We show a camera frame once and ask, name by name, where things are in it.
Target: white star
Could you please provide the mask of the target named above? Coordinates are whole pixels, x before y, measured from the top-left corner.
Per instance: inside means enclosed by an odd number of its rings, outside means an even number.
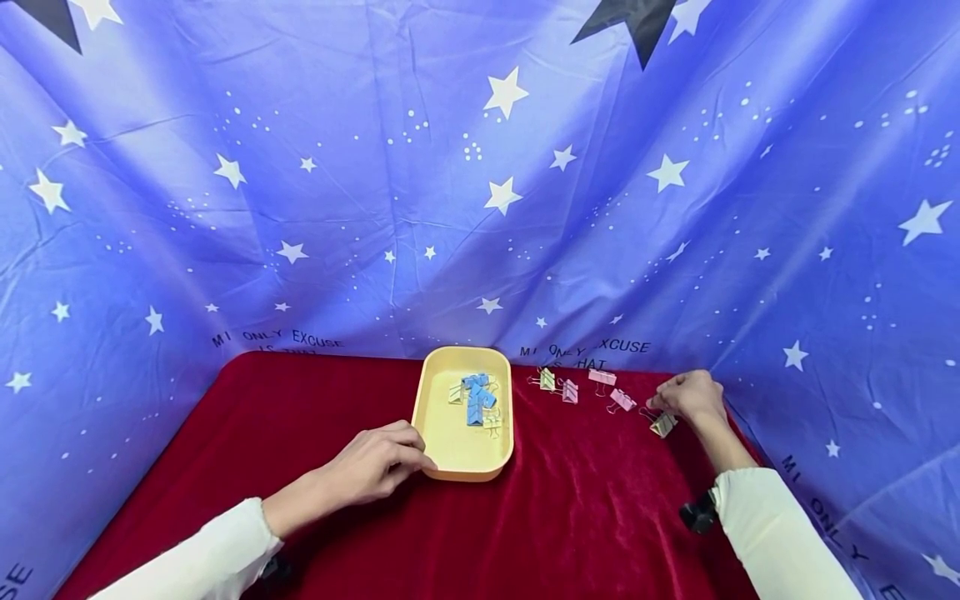
[[[84,139],[86,139],[86,133],[78,130],[77,126],[73,124],[73,121],[67,119],[66,125],[63,127],[54,126],[53,130],[60,134],[61,146],[66,146],[67,144],[77,144],[81,148],[86,147],[86,144],[84,143]]]
[[[667,256],[666,260],[669,262],[673,262],[674,260],[677,260],[677,257],[684,253],[684,250],[686,250],[686,247],[689,244],[690,244],[689,242],[682,242],[680,247],[677,248],[677,251]]]
[[[647,177],[652,177],[657,180],[658,194],[662,192],[667,185],[672,184],[684,187],[684,178],[680,176],[680,172],[689,162],[689,160],[673,162],[670,160],[670,156],[663,155],[663,160],[660,161],[660,168],[647,173]]]
[[[309,258],[308,255],[303,253],[303,244],[297,244],[296,246],[291,246],[283,240],[280,240],[280,244],[283,245],[283,248],[276,251],[277,254],[281,256],[286,256],[287,260],[290,261],[290,264],[294,264],[300,258]]]
[[[504,181],[503,185],[497,185],[493,181],[490,182],[490,199],[487,200],[487,203],[484,204],[484,208],[496,208],[503,216],[507,216],[507,208],[510,208],[510,204],[523,198],[519,194],[514,193],[514,178],[509,178]]]
[[[487,78],[490,80],[493,96],[487,101],[487,105],[483,107],[483,110],[499,108],[503,111],[503,118],[510,118],[510,111],[514,109],[514,102],[530,95],[525,89],[521,89],[516,84],[516,77],[519,71],[520,67],[517,66],[510,72],[507,79],[497,79],[496,77]]]
[[[70,305],[61,304],[60,301],[57,301],[57,307],[50,311],[51,315],[57,317],[57,323],[63,321],[64,319],[70,318]]]
[[[54,213],[54,210],[62,208],[70,212],[70,207],[66,205],[60,193],[63,191],[62,183],[53,183],[43,175],[43,171],[36,170],[36,183],[30,186],[30,190],[43,199],[43,205],[47,207],[47,212]]]
[[[930,566],[933,567],[934,575],[946,577],[947,579],[951,580],[955,586],[960,586],[960,571],[950,568],[947,563],[944,562],[944,557],[940,556],[939,554],[933,559],[926,556],[926,554],[922,554],[921,556],[924,557],[924,560],[930,563]]]
[[[711,0],[686,0],[683,4],[673,7],[670,13],[677,19],[677,26],[673,28],[667,45],[672,44],[674,39],[680,37],[680,34],[687,32],[692,36],[697,35],[697,24],[700,22],[700,13],[709,6]]]
[[[34,384],[30,383],[31,372],[14,372],[13,379],[6,383],[8,388],[13,388],[14,394],[19,394],[23,388],[29,388]]]
[[[924,200],[917,209],[917,214],[912,218],[900,224],[901,229],[906,229],[906,236],[903,237],[903,245],[906,246],[924,233],[943,233],[940,229],[940,215],[950,208],[953,200],[930,206],[930,203]]]
[[[503,310],[503,306],[500,306],[500,298],[494,298],[493,300],[487,300],[486,298],[480,299],[480,305],[477,306],[478,310],[486,310],[487,314],[491,314],[494,310]]]
[[[566,165],[570,163],[571,160],[576,160],[577,157],[574,156],[571,151],[573,150],[573,144],[570,144],[566,147],[566,150],[553,151],[553,164],[550,165],[550,168],[560,167],[561,171],[566,171]]]
[[[217,159],[220,160],[220,168],[213,172],[214,175],[227,178],[233,185],[233,189],[236,189],[237,186],[240,185],[240,181],[244,183],[247,182],[247,179],[243,176],[243,173],[240,173],[239,160],[227,160],[226,158],[220,156],[220,153],[217,153]]]
[[[158,331],[163,331],[163,315],[156,312],[152,305],[150,307],[150,315],[144,317],[144,319],[150,324],[150,335],[154,335]]]
[[[84,9],[86,24],[90,27],[90,31],[97,29],[97,25],[100,25],[100,21],[104,19],[123,25],[120,15],[110,5],[110,0],[70,0],[70,2]]]
[[[783,353],[786,354],[786,364],[783,366],[796,367],[800,371],[804,370],[804,359],[810,355],[809,352],[800,349],[800,340],[794,342],[793,347],[784,348]]]

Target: blue fabric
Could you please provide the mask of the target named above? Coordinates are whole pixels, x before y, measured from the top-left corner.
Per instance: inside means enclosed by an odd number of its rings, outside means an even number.
[[[598,4],[0,2],[22,597],[238,353],[452,344],[710,368],[868,597],[957,593],[960,5],[687,0],[641,69]]]

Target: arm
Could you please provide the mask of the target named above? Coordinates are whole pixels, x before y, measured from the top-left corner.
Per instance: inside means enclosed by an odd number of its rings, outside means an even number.
[[[436,468],[424,450],[406,421],[363,431],[328,464],[262,502],[244,500],[91,600],[236,600],[281,540],[341,508],[389,496],[422,468]]]
[[[716,469],[714,504],[733,551],[761,600],[859,600],[776,471],[760,468],[733,433],[723,387],[706,371],[677,375],[647,406],[686,419]]]

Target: white sleeve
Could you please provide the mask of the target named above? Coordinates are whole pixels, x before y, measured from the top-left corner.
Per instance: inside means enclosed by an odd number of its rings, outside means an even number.
[[[760,600],[861,600],[776,471],[720,473],[713,500]]]
[[[250,498],[90,600],[237,600],[282,545]]]

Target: right hand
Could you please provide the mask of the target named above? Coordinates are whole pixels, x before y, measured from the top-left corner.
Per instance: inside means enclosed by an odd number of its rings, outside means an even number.
[[[723,386],[703,369],[675,375],[660,384],[657,394],[647,400],[647,408],[683,417],[691,424],[704,419],[727,423]]]

